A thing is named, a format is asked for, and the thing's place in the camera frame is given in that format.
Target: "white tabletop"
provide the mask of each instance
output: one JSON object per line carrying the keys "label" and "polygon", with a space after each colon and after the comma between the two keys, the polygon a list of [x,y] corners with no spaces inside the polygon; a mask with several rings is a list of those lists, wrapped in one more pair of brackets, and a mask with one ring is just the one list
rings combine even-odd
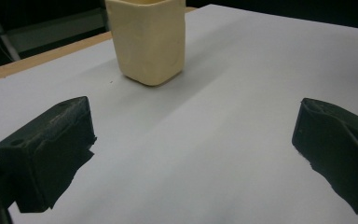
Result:
{"label": "white tabletop", "polygon": [[358,115],[358,29],[207,6],[186,14],[186,67],[157,88],[112,41],[0,79],[0,141],[89,97],[98,140],[52,210],[15,223],[358,223],[291,144],[304,97]]}

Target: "beige cup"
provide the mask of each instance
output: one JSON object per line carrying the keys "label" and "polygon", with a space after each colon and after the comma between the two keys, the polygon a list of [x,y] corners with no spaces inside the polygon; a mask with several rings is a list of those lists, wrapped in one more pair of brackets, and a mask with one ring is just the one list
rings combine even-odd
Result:
{"label": "beige cup", "polygon": [[121,72],[148,86],[185,63],[185,0],[105,0]]}

